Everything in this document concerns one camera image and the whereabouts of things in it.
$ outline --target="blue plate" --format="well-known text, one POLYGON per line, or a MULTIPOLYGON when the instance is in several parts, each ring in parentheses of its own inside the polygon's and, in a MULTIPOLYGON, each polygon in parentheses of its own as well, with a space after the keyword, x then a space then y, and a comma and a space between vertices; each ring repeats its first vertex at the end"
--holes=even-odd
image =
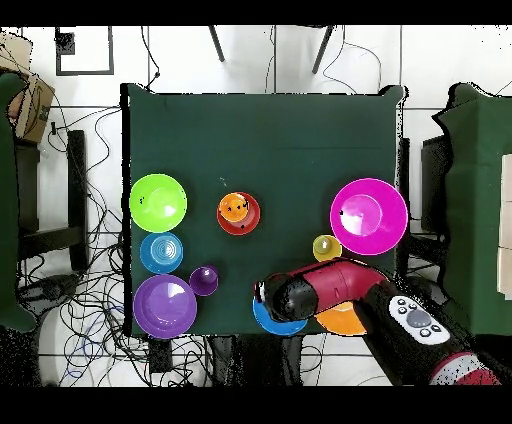
POLYGON ((263 303, 259 303, 255 298, 252 299, 252 312, 254 313, 254 318, 256 318, 256 321, 264 330, 277 336, 292 336, 302 330, 308 323, 307 319, 291 322, 274 321, 270 318, 263 303))

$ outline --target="magenta bowl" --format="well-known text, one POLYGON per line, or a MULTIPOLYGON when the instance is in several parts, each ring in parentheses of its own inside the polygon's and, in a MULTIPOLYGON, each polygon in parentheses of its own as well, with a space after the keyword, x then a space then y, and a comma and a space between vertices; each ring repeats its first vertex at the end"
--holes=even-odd
POLYGON ((359 255, 380 255, 405 233, 407 206, 398 190, 375 178, 352 181, 331 205, 331 228, 343 247, 359 255))

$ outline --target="black frame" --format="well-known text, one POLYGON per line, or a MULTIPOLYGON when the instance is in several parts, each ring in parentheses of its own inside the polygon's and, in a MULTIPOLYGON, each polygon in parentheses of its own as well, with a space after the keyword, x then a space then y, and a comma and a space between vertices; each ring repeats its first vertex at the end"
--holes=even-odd
POLYGON ((60 27, 55 27, 55 74, 57 76, 77 76, 77 75, 114 75, 114 37, 112 36, 112 27, 107 27, 108 31, 108 69, 104 71, 63 71, 61 69, 61 56, 75 54, 74 33, 60 32, 60 27), (69 40, 68 50, 57 45, 63 39, 69 40))

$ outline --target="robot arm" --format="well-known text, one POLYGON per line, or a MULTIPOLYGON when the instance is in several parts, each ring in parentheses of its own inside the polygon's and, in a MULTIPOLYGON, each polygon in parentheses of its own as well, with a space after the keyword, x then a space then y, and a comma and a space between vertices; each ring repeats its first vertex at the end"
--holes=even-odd
POLYGON ((386 280, 372 267, 344 258, 320 262, 256 283, 255 296, 281 322, 308 319, 340 303, 363 298, 386 280))
POLYGON ((468 348, 415 299, 376 269, 337 258, 255 285, 255 297, 275 321, 308 319, 353 301, 367 330, 365 342, 395 384, 500 384, 468 348))

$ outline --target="yellow cup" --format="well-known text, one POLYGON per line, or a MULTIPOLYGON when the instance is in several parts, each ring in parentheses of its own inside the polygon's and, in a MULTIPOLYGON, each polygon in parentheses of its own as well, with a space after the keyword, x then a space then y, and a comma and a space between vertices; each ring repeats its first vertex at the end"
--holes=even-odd
POLYGON ((342 250, 340 242, 333 236, 321 235, 313 241, 313 256, 318 262, 340 257, 342 250))

